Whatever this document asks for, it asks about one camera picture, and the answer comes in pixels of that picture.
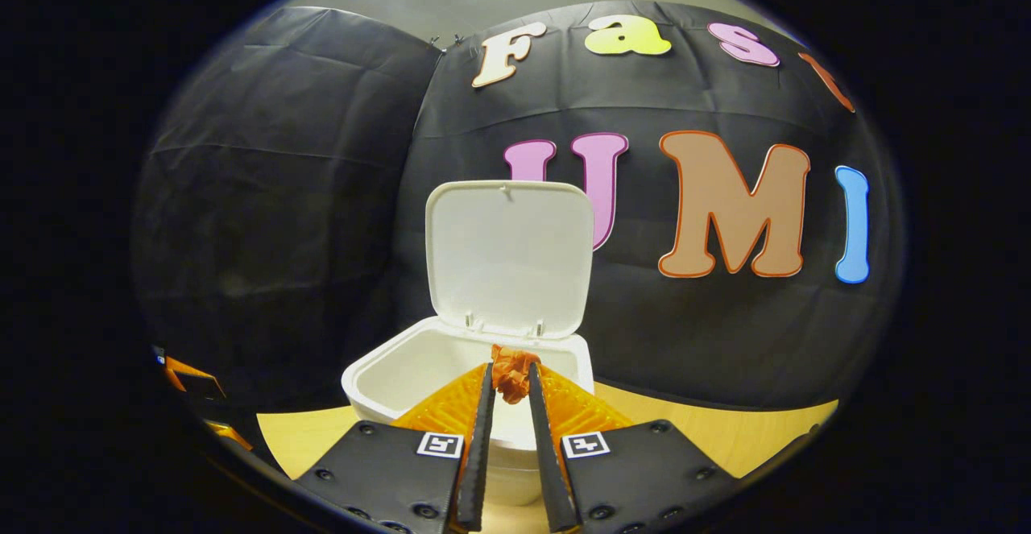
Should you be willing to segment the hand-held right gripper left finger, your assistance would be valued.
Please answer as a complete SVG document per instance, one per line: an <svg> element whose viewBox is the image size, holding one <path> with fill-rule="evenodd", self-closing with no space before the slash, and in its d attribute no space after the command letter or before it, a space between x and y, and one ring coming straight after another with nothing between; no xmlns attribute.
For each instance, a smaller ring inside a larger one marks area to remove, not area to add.
<svg viewBox="0 0 1031 534"><path fill-rule="evenodd" d="M377 532L478 532L494 404L487 362L394 423L357 421L297 483Z"/></svg>

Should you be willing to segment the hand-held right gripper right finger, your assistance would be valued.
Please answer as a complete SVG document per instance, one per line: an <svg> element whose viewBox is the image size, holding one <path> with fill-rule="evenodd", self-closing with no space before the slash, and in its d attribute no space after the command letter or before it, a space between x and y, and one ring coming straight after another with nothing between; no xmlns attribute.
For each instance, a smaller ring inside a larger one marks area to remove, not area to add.
<svg viewBox="0 0 1031 534"><path fill-rule="evenodd" d="M541 364L528 373L539 479L553 533L663 533L735 493L735 478L669 420L623 423Z"/></svg>

